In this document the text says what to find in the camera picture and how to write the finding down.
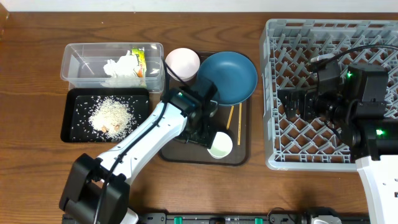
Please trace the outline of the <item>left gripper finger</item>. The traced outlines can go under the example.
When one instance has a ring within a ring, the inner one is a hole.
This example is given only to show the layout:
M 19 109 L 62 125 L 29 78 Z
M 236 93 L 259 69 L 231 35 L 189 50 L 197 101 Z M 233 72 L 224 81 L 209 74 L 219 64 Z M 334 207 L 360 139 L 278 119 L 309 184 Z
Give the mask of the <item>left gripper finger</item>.
M 199 143 L 201 141 L 202 128 L 201 127 L 186 127 L 182 132 L 182 139 L 186 142 L 191 141 Z
M 203 147 L 211 147 L 217 131 L 217 125 L 213 124 L 210 118 L 203 119 L 200 131 L 200 145 Z

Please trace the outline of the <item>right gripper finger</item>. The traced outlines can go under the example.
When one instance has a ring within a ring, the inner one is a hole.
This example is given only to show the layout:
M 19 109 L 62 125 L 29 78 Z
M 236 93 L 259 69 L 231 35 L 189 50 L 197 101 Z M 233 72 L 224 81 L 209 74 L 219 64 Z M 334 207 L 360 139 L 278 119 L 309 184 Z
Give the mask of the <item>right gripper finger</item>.
M 304 101 L 287 100 L 284 104 L 284 111 L 287 119 L 291 119 L 297 114 L 301 115 L 304 112 Z
M 277 92 L 278 99 L 280 100 L 288 100 L 293 95 L 302 95 L 305 94 L 306 90 L 301 90 L 297 88 L 285 88 L 279 89 Z

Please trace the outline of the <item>white paper cup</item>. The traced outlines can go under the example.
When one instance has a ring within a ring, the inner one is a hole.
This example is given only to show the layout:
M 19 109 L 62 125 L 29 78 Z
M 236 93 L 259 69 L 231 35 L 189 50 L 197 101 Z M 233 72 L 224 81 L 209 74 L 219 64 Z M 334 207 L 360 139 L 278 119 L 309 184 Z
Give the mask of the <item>white paper cup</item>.
M 211 157 L 222 159 L 226 157 L 233 148 L 233 142 L 229 135 L 223 132 L 217 132 L 213 144 L 208 149 Z

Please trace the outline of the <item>yellow snack wrapper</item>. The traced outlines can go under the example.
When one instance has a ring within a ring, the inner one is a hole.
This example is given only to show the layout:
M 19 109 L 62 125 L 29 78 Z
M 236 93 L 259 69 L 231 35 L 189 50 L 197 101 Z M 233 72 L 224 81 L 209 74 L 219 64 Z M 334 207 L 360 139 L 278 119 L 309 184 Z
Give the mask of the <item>yellow snack wrapper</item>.
M 131 54 L 132 54 L 132 56 L 135 56 L 137 58 L 137 65 L 134 68 L 136 75 L 140 78 L 145 78 L 146 71 L 147 71 L 145 49 L 144 48 L 132 48 Z

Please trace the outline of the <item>pile of rice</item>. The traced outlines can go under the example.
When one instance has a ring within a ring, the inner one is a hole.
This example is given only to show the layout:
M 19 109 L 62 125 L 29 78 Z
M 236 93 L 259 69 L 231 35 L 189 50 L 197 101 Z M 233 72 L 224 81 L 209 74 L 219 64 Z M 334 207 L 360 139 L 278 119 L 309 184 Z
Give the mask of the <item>pile of rice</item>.
M 76 98 L 71 142 L 119 142 L 149 115 L 149 97 L 86 95 Z

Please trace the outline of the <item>white tissue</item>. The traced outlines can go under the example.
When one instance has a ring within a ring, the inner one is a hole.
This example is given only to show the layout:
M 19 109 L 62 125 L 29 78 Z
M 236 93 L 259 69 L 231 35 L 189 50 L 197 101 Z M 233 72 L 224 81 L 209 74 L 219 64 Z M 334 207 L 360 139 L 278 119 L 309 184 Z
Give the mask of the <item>white tissue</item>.
M 110 88 L 128 87 L 132 79 L 139 78 L 136 72 L 138 65 L 137 57 L 129 50 L 117 62 L 113 59 L 107 60 L 107 64 L 103 67 L 103 70 L 109 77 L 101 85 Z

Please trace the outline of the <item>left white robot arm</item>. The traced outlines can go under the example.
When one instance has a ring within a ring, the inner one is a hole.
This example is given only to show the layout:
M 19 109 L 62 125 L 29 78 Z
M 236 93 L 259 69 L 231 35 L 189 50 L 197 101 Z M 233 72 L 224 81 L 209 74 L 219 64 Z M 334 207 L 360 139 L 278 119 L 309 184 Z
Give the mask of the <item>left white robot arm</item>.
M 137 223 L 138 214 L 129 208 L 134 179 L 173 138 L 200 130 L 217 91 L 206 78 L 192 86 L 173 88 L 119 144 L 97 158 L 83 153 L 72 165 L 60 209 L 78 223 Z

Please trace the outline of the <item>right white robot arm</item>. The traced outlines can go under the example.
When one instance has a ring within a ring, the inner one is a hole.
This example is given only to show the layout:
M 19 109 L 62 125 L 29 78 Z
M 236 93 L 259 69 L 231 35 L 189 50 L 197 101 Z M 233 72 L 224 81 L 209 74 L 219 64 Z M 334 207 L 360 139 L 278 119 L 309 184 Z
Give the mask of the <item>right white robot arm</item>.
M 385 118 L 388 72 L 380 65 L 348 66 L 343 85 L 338 69 L 317 72 L 312 90 L 281 89 L 288 118 L 322 117 L 337 125 L 363 183 L 371 223 L 397 223 L 397 120 Z

